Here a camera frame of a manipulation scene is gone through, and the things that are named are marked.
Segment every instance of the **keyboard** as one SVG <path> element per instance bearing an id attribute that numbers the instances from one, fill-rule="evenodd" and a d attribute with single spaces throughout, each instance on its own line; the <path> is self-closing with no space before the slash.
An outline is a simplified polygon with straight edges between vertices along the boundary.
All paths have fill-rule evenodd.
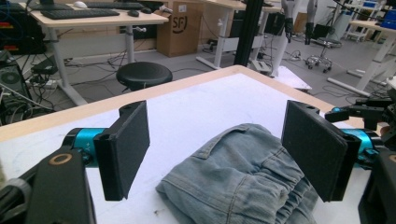
<path id="1" fill-rule="evenodd" d="M 88 8 L 115 8 L 124 10 L 140 10 L 143 6 L 137 2 L 84 2 Z"/>
<path id="2" fill-rule="evenodd" d="M 68 19 L 108 17 L 108 16 L 120 15 L 120 13 L 118 12 L 105 8 L 93 8 L 93 9 L 83 9 L 83 10 L 41 11 L 41 14 L 53 20 L 68 20 Z"/>
<path id="3" fill-rule="evenodd" d="M 24 8 L 19 3 L 6 3 L 6 4 L 0 4 L 0 11 L 2 12 L 24 11 Z"/>

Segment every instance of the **desk leg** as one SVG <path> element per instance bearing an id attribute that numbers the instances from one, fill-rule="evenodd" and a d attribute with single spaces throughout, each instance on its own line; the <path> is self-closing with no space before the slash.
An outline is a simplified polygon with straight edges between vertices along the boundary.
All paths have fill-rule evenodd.
<path id="1" fill-rule="evenodd" d="M 342 83 L 338 80 L 335 80 L 334 78 L 329 77 L 327 80 L 330 81 L 331 83 L 335 85 L 339 85 L 341 87 L 344 87 L 350 91 L 354 91 L 360 95 L 364 96 L 370 96 L 369 92 L 364 91 L 366 88 L 367 84 L 369 81 L 371 81 L 375 76 L 378 76 L 380 74 L 380 71 L 386 71 L 390 69 L 393 66 L 393 63 L 384 63 L 384 58 L 387 56 L 388 52 L 392 48 L 392 44 L 396 39 L 396 34 L 388 34 L 388 38 L 379 50 L 379 52 L 375 55 L 373 58 L 372 62 L 370 63 L 369 67 L 367 68 L 367 71 L 362 75 L 361 80 L 358 82 L 358 85 L 356 87 L 352 87 L 350 85 L 347 85 L 345 83 Z"/>
<path id="2" fill-rule="evenodd" d="M 87 101 L 79 95 L 79 93 L 70 86 L 69 79 L 64 68 L 64 58 L 61 56 L 59 49 L 59 39 L 54 28 L 49 28 L 49 37 L 53 47 L 53 55 L 58 66 L 59 75 L 61 79 L 58 80 L 59 87 L 66 93 L 66 95 L 75 103 L 75 105 L 85 105 Z"/>
<path id="3" fill-rule="evenodd" d="M 219 32 L 219 40 L 218 40 L 218 45 L 216 46 L 216 55 L 215 55 L 215 61 L 213 63 L 209 62 L 208 60 L 202 58 L 202 57 L 196 57 L 196 60 L 200 61 L 201 63 L 206 64 L 209 67 L 212 67 L 214 69 L 220 69 L 220 63 L 221 63 L 221 56 L 224 48 L 224 43 L 226 41 L 225 37 L 225 32 L 227 30 L 227 23 L 228 23 L 228 18 L 230 15 L 231 10 L 224 8 L 223 9 L 223 16 L 222 16 L 222 25 L 220 28 Z"/>
<path id="4" fill-rule="evenodd" d="M 125 42 L 126 52 L 128 55 L 128 63 L 134 63 L 134 27 L 132 25 L 126 26 Z"/>
<path id="5" fill-rule="evenodd" d="M 260 28 L 259 28 L 259 35 L 261 37 L 260 47 L 253 50 L 253 54 L 252 54 L 253 60 L 257 60 L 257 55 L 259 55 L 260 48 L 262 47 L 262 42 L 264 41 L 265 38 L 264 30 L 265 30 L 265 24 L 267 23 L 268 20 L 268 15 L 269 13 L 265 11 L 262 14 L 262 24 L 260 24 Z"/>

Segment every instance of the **cable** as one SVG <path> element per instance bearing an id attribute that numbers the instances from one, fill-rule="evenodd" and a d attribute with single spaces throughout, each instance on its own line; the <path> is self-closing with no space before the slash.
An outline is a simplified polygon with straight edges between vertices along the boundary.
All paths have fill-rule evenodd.
<path id="1" fill-rule="evenodd" d="M 50 109 L 50 108 L 48 108 L 48 107 L 46 107 L 46 106 L 43 106 L 43 105 L 41 105 L 41 104 L 36 103 L 35 101 L 33 101 L 33 100 L 31 100 L 31 99 L 25 97 L 24 95 L 22 95 L 22 94 L 20 94 L 20 93 L 18 93 L 18 92 L 16 92 L 16 91 L 10 89 L 9 87 L 7 87 L 6 85 L 4 85 L 4 84 L 1 83 L 1 82 L 0 82 L 0 86 L 2 86 L 3 88 L 6 88 L 8 91 L 11 91 L 11 92 L 14 93 L 14 94 L 19 95 L 21 98 L 23 98 L 24 100 L 26 100 L 26 101 L 28 101 L 28 102 L 31 102 L 31 103 L 34 104 L 34 105 L 41 106 L 41 107 L 46 108 L 46 109 L 48 109 L 48 110 L 52 110 L 52 109 Z"/>

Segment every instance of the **table surface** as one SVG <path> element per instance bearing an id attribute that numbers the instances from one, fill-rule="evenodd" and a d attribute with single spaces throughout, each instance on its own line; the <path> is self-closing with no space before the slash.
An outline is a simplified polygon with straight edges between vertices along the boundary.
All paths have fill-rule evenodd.
<path id="1" fill-rule="evenodd" d="M 84 26 L 107 26 L 107 25 L 148 25 L 161 24 L 169 21 L 167 18 L 156 15 L 154 13 L 140 13 L 139 17 L 128 16 L 127 10 L 116 10 L 119 16 L 113 17 L 95 17 L 72 20 L 52 20 L 43 16 L 39 11 L 31 11 L 33 17 L 49 28 L 78 28 Z"/>
<path id="2" fill-rule="evenodd" d="M 98 223 L 178 223 L 155 191 L 159 181 L 231 126 L 259 123 L 280 137 L 290 99 L 322 112 L 332 109 L 332 105 L 246 67 L 231 66 L 1 127 L 0 160 L 7 178 L 17 177 L 59 148 L 71 129 L 109 127 L 121 106 L 147 100 L 150 146 L 128 200 L 106 202 L 98 169 L 87 169 L 95 213 Z M 362 127 L 361 119 L 347 123 Z M 357 203 L 368 175 L 355 169 L 342 202 L 318 202 L 314 210 L 317 222 L 359 223 Z"/>
<path id="3" fill-rule="evenodd" d="M 376 21 L 357 21 L 357 20 L 350 22 L 351 25 L 361 26 L 361 27 L 365 27 L 365 28 L 369 28 L 369 29 L 375 29 L 377 31 L 384 31 L 389 34 L 396 34 L 396 30 L 381 27 L 379 25 L 375 25 L 375 23 L 376 23 Z"/>

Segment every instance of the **office chair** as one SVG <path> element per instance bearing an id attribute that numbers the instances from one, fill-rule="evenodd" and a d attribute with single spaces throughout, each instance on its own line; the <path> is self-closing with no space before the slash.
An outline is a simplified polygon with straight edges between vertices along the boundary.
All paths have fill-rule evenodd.
<path id="1" fill-rule="evenodd" d="M 332 70 L 332 60 L 326 58 L 326 50 L 332 48 L 341 48 L 342 44 L 340 41 L 320 37 L 318 39 L 312 39 L 313 43 L 323 47 L 320 55 L 311 55 L 305 60 L 305 64 L 308 65 L 308 69 L 312 69 L 315 66 L 319 66 L 321 63 L 325 66 L 323 73 L 327 73 Z"/>

